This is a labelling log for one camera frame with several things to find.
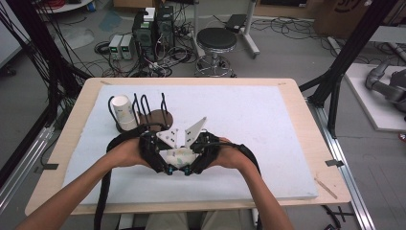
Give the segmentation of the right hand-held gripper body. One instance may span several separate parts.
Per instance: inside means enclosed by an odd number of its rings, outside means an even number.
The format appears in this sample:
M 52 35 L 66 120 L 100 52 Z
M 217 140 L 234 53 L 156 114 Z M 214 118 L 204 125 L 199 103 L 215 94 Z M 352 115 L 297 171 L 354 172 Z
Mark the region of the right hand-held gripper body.
M 204 129 L 206 122 L 203 117 L 185 130 L 185 147 L 196 154 L 191 167 L 209 167 L 217 157 L 219 138 Z

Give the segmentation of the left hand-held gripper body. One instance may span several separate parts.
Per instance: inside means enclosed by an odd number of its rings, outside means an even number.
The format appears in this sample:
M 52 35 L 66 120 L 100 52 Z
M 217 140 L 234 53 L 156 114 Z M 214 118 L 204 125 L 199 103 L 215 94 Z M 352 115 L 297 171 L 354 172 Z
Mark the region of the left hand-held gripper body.
M 161 150 L 172 150 L 173 146 L 162 141 L 155 131 L 145 131 L 140 136 L 139 146 L 142 158 L 151 167 L 168 167 L 169 164 L 161 156 Z

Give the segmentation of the wooden cup holder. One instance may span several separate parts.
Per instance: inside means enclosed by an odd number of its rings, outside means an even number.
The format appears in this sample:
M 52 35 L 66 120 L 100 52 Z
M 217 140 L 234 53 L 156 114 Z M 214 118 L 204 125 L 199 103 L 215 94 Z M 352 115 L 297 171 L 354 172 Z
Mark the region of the wooden cup holder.
M 111 117 L 115 122 L 116 129 L 120 133 L 123 133 L 124 130 L 122 130 L 118 125 L 113 106 L 111 105 L 111 100 L 113 97 L 114 96 L 111 96 L 109 98 L 107 102 L 107 107 Z M 164 93 L 161 94 L 160 107 L 154 110 L 150 108 L 146 95 L 138 97 L 137 94 L 134 93 L 133 100 L 130 100 L 130 102 L 137 123 L 136 127 L 140 127 L 141 125 L 147 125 L 148 129 L 154 131 L 162 131 L 171 128 L 171 126 L 173 125 L 173 116 L 168 110 L 166 96 Z

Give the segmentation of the person's left hand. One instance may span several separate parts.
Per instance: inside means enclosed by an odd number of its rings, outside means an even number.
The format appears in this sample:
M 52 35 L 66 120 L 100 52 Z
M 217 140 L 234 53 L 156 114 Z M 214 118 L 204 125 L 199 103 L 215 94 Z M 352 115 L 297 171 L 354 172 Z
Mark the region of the person's left hand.
M 122 142 L 115 148 L 115 154 L 118 160 L 118 167 L 130 167 L 139 165 L 148 167 L 147 161 L 141 156 L 139 142 L 139 138 L 134 138 Z

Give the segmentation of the person's right hand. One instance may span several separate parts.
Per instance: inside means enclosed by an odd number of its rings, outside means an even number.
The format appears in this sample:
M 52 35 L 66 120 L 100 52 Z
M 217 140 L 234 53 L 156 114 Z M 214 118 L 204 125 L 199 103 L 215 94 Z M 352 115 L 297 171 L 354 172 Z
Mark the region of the person's right hand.
M 231 147 L 231 141 L 220 137 L 221 143 L 217 158 L 210 164 L 210 167 L 220 166 L 226 169 L 242 170 L 250 160 L 237 148 Z

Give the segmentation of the white foam mat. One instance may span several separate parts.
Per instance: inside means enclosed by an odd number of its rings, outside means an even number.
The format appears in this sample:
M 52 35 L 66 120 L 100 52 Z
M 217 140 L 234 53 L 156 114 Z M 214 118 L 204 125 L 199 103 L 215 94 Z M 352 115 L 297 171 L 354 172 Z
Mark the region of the white foam mat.
M 106 85 L 80 135 L 66 170 L 70 183 L 105 154 L 118 130 L 108 111 L 112 96 L 147 96 L 153 109 L 166 103 L 173 128 L 184 131 L 199 120 L 216 136 L 244 144 L 255 154 L 262 179 L 278 199 L 318 196 L 280 89 L 253 85 Z M 108 203 L 164 203 L 248 200 L 236 170 L 212 167 L 200 174 L 171 175 L 146 167 L 118 168 L 111 176 Z

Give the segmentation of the person's left leg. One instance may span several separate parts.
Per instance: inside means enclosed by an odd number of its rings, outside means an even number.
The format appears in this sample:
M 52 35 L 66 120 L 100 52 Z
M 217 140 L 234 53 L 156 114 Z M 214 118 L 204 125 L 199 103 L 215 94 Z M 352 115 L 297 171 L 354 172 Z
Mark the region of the person's left leg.
M 189 230 L 185 213 L 150 214 L 146 230 Z

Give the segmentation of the person's leg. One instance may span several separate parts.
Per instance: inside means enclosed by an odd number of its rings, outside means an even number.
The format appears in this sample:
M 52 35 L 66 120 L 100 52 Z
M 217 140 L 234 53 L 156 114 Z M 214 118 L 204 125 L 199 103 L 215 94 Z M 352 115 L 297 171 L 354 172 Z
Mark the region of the person's leg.
M 201 222 L 201 230 L 253 230 L 249 210 L 209 211 Z
M 185 213 L 150 214 L 146 230 L 189 230 Z

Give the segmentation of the person's right leg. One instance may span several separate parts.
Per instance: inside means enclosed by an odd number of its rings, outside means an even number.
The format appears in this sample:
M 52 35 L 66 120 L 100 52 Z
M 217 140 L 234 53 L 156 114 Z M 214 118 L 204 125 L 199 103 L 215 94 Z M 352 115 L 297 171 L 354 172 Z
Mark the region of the person's right leg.
M 201 222 L 201 230 L 253 230 L 249 210 L 209 211 Z

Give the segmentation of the grey bench power supply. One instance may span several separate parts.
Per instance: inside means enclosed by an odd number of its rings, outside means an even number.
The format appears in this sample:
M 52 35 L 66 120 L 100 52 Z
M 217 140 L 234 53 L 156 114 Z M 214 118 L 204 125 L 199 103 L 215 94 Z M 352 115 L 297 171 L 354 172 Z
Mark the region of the grey bench power supply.
M 123 59 L 132 59 L 134 54 L 134 42 L 131 34 L 125 34 L 121 42 Z
M 113 59 L 122 59 L 122 51 L 121 51 L 121 41 L 123 37 L 121 35 L 114 35 L 109 43 L 109 51 L 110 55 Z

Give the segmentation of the light wooden table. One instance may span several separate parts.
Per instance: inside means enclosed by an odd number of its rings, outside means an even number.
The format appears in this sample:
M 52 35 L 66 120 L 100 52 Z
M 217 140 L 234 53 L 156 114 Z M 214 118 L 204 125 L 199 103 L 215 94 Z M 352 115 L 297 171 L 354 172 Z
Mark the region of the light wooden table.
M 57 170 L 44 171 L 28 202 L 25 213 L 30 215 L 34 210 L 56 194 L 69 183 L 64 181 L 66 170 L 86 121 L 95 105 L 100 90 L 106 85 L 253 85 L 276 86 L 282 93 L 297 138 L 302 147 L 304 158 L 313 177 L 325 183 L 338 199 L 334 199 L 315 180 L 318 196 L 312 199 L 278 199 L 286 205 L 321 205 L 347 203 L 350 201 L 349 190 L 335 167 L 328 167 L 325 161 L 332 156 L 327 144 L 314 121 L 306 100 L 292 79 L 231 79 L 231 78 L 93 78 L 87 80 L 79 93 L 78 100 L 61 132 L 59 140 L 51 154 L 51 161 L 59 164 Z M 175 142 L 183 144 L 185 130 L 177 131 Z M 254 206 L 252 197 L 248 200 L 221 200 L 195 202 L 164 203 L 129 203 L 110 204 L 105 208 L 108 214 L 121 213 L 162 213 L 175 211 L 209 211 L 230 209 L 251 209 Z

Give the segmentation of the black computer tower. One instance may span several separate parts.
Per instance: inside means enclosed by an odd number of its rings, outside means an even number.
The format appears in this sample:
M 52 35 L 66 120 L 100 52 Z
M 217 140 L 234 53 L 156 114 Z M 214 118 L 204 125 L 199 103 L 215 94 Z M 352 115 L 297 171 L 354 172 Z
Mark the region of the black computer tower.
M 163 6 L 158 9 L 156 14 L 156 22 L 161 42 L 168 48 L 174 46 L 173 14 L 173 6 Z
M 139 11 L 133 21 L 132 33 L 137 43 L 137 52 L 148 60 L 155 60 L 156 24 L 145 21 L 145 11 Z

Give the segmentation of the black round stool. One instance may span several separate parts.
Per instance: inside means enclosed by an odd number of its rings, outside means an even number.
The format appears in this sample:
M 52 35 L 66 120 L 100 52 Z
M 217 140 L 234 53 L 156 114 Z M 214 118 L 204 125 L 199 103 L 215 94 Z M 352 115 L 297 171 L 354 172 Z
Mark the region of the black round stool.
M 195 64 L 197 77 L 234 78 L 236 74 L 230 61 L 223 56 L 237 46 L 236 35 L 225 28 L 205 28 L 196 36 L 196 43 L 204 51 Z

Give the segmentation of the thin wooden stick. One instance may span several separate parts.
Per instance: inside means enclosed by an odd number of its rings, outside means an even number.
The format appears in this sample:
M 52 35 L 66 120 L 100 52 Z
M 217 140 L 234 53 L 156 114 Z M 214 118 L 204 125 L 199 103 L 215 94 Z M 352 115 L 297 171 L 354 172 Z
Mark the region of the thin wooden stick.
M 314 177 L 314 180 L 327 192 L 329 193 L 334 199 L 338 199 L 337 194 L 335 194 L 325 183 L 323 183 L 317 177 Z

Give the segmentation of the black flat device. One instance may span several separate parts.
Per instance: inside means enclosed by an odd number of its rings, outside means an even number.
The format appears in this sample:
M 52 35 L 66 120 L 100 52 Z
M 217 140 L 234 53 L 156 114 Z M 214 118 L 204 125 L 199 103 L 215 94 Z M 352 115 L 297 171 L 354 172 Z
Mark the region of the black flat device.
M 231 32 L 238 33 L 243 27 L 246 17 L 246 14 L 232 14 L 226 22 L 225 28 Z

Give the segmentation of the white round table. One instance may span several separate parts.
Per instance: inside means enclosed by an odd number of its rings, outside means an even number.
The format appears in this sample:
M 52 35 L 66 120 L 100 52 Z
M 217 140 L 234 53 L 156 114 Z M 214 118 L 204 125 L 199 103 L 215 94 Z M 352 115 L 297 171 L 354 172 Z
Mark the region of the white round table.
M 91 4 L 94 0 L 37 0 L 34 9 L 40 13 L 69 12 Z

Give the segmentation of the white board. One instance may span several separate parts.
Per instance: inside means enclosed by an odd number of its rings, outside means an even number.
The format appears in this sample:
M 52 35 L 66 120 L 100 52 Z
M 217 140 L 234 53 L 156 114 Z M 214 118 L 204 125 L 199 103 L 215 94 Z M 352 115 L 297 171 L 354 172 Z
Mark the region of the white board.
M 386 101 L 384 96 L 365 86 L 367 75 L 374 64 L 354 63 L 346 73 L 346 80 L 376 130 L 406 133 L 406 113 Z

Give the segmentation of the brown cardboard box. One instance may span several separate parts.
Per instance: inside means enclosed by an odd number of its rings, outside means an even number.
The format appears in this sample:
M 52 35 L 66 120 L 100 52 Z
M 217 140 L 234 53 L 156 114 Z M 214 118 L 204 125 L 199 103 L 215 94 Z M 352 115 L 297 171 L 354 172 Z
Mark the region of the brown cardboard box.
M 317 35 L 349 38 L 373 3 L 391 0 L 325 0 L 313 23 Z

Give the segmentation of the aluminium rail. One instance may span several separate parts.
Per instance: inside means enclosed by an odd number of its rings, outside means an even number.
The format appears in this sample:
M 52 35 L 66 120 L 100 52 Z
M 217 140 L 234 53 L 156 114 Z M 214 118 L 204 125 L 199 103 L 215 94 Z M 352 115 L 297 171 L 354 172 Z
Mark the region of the aluminium rail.
M 310 112 L 316 124 L 319 126 L 321 133 L 327 143 L 328 149 L 332 155 L 332 158 L 338 162 L 342 162 L 343 165 L 338 167 L 339 173 L 344 178 L 345 184 L 350 192 L 350 205 L 358 222 L 361 230 L 376 230 L 372 217 L 368 211 L 368 208 L 363 200 L 363 197 L 358 189 L 355 179 L 350 170 L 350 165 L 346 159 L 346 156 L 339 144 L 339 141 L 333 137 L 327 128 L 327 114 L 322 107 L 316 107 L 315 105 L 307 104 Z
M 5 184 L 0 188 L 0 215 L 7 209 L 10 201 L 28 176 L 40 154 L 44 152 L 54 133 L 55 129 L 53 127 L 42 128 L 34 139 L 28 142 L 28 147 L 22 151 L 22 159 L 18 162 L 16 168 L 11 171 L 11 175 Z

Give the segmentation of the black metal frame post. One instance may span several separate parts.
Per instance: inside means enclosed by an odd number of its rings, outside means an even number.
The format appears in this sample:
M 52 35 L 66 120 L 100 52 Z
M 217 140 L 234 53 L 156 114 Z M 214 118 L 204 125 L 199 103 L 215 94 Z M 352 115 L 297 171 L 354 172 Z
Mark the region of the black metal frame post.
M 22 51 L 28 56 L 48 90 L 48 105 L 21 141 L 14 153 L 0 169 L 0 189 L 11 177 L 21 162 L 25 151 L 43 127 L 48 127 L 56 119 L 56 110 L 63 99 L 75 99 L 81 90 L 79 80 L 91 76 L 70 63 L 57 48 L 52 36 L 35 7 L 34 0 L 5 0 L 20 22 L 20 28 L 9 17 L 0 3 L 0 21 L 16 39 Z
M 372 4 L 351 33 L 344 48 L 325 73 L 299 86 L 301 92 L 316 86 L 315 92 L 308 97 L 309 102 L 315 107 L 324 107 L 326 99 L 330 98 L 327 130 L 333 138 L 336 138 L 336 118 L 341 81 L 397 1 L 372 0 Z

